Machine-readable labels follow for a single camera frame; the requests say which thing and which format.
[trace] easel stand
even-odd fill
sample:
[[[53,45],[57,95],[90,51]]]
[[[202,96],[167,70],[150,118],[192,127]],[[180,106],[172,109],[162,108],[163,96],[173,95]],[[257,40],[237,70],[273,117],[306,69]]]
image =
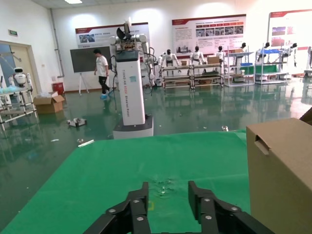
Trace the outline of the easel stand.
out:
[[[87,93],[89,93],[89,90],[88,90],[88,87],[87,87],[87,85],[86,85],[86,82],[84,81],[83,75],[82,75],[82,73],[80,72],[80,79],[79,79],[79,94],[80,94],[80,96],[81,96],[81,81],[83,82],[84,87],[85,87],[86,90],[87,90]]]

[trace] ceiling light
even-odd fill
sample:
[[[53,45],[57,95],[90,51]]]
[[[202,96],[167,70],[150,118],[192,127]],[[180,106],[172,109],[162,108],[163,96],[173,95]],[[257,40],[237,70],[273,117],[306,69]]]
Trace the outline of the ceiling light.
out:
[[[67,2],[69,4],[79,4],[79,3],[82,3],[82,1],[80,1],[80,0],[65,0],[65,2]]]

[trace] green mat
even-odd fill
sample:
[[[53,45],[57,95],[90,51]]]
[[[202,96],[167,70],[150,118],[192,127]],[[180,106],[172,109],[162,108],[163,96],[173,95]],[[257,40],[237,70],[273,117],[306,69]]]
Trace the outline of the green mat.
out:
[[[144,181],[153,233],[199,232],[188,180],[250,212],[245,132],[97,141],[78,148],[2,233],[83,233]]]
[[[256,66],[255,67],[255,72],[256,73],[261,73],[262,67]],[[245,70],[245,75],[253,75],[254,74],[254,67],[241,67],[240,70]],[[274,73],[277,72],[277,66],[276,65],[268,65],[268,66],[263,66],[263,73]]]

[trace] man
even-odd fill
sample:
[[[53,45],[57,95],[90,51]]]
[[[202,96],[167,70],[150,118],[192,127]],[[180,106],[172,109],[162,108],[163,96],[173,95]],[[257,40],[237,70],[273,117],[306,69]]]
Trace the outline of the man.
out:
[[[106,99],[107,98],[106,90],[107,91],[110,90],[110,88],[106,85],[106,80],[109,75],[108,62],[107,62],[106,57],[102,55],[99,49],[95,49],[93,53],[97,57],[97,66],[96,66],[96,70],[94,71],[94,75],[96,76],[98,74],[98,81],[102,86],[101,99]]]

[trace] black pants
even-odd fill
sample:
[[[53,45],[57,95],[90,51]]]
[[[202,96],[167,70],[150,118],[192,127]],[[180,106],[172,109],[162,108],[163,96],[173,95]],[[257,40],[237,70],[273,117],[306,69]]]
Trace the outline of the black pants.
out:
[[[106,85],[107,77],[98,77],[98,81],[102,86],[102,93],[106,94],[106,90],[109,91],[109,87]]]

